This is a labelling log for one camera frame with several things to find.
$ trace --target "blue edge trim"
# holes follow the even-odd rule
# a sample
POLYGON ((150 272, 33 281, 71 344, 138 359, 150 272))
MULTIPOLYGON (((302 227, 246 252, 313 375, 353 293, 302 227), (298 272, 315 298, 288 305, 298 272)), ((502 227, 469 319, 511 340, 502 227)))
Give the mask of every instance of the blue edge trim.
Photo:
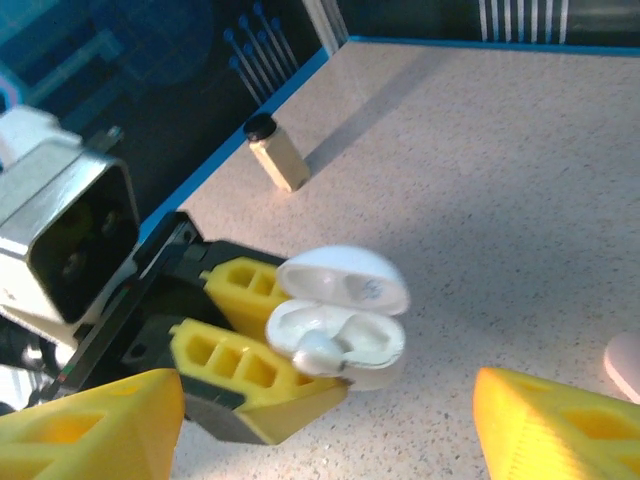
MULTIPOLYGON (((546 45, 546 44, 524 44, 524 43, 489 43, 489 42, 467 42, 455 40, 420 40, 413 38, 387 38, 387 37, 363 37, 351 36, 351 42, 360 43, 386 43, 398 45, 423 45, 428 47, 450 47, 450 48, 480 48, 502 51, 518 52, 546 52, 564 53, 580 55, 606 55, 606 56, 640 56, 640 48, 626 47, 583 47, 578 45, 546 45)), ((274 112, 278 109, 298 88, 302 86, 311 76, 324 65, 329 56, 324 48, 321 48, 307 63, 305 63, 273 96, 267 100, 259 110, 274 112)), ((182 205, 196 189, 209 178, 209 176, 224 161, 235 152, 245 137, 242 128, 236 130, 213 154, 163 203, 153 212, 140 227, 140 241, 144 241, 156 225, 162 220, 164 215, 176 210, 182 205)))

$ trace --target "white earbud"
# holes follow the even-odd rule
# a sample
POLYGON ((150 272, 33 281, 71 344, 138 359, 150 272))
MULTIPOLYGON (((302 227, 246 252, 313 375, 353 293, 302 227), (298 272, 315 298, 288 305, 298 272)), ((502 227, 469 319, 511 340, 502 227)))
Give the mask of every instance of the white earbud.
POLYGON ((337 377, 344 368, 344 350, 321 330, 309 330, 300 341, 293 365, 307 375, 337 377))

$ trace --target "speckled countertop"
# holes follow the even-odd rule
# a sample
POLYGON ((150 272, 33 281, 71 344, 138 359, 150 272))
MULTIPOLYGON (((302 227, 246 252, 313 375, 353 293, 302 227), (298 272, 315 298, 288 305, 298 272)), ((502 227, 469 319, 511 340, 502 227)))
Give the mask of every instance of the speckled countertop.
POLYGON ((481 366, 618 395, 602 356, 640 328, 640 59, 350 43, 276 118, 309 184, 277 191, 245 146, 185 207, 209 238, 390 257, 406 373, 278 447, 185 425, 173 479, 486 479, 481 366))

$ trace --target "pink object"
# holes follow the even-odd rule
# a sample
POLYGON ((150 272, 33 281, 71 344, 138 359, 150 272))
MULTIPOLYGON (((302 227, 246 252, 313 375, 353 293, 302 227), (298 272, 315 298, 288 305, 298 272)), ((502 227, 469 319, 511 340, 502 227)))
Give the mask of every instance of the pink object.
POLYGON ((640 404, 640 333, 615 336, 604 352, 604 367, 622 393, 640 404))

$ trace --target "yellow plastic part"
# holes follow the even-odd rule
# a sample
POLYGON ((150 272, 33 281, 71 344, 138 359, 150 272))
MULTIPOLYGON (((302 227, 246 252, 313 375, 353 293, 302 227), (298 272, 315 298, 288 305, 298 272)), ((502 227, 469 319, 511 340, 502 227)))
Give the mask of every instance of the yellow plastic part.
POLYGON ((0 417, 0 480, 168 479, 183 417, 175 370, 0 417))
POLYGON ((265 327, 269 316, 289 300, 276 282, 276 267, 240 257, 205 272, 205 291, 242 335, 267 343, 265 327))
POLYGON ((178 370, 242 393, 234 413, 267 444, 278 444, 342 402, 347 385, 312 378, 266 345, 222 328, 186 319, 171 330, 178 370))
POLYGON ((473 416, 492 480, 639 480, 640 406, 499 368, 473 416))

